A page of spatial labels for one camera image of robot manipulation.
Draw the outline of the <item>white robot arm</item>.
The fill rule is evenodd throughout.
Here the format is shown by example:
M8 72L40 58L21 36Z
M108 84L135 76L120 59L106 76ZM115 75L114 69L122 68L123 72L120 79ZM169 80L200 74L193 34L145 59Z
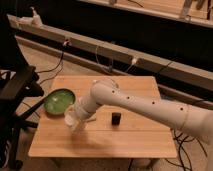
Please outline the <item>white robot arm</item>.
M87 95L75 102L71 114L72 129L77 129L103 105L135 112L209 144L205 171L213 171L213 110L169 100L137 97L122 92L112 80L100 80L93 83Z

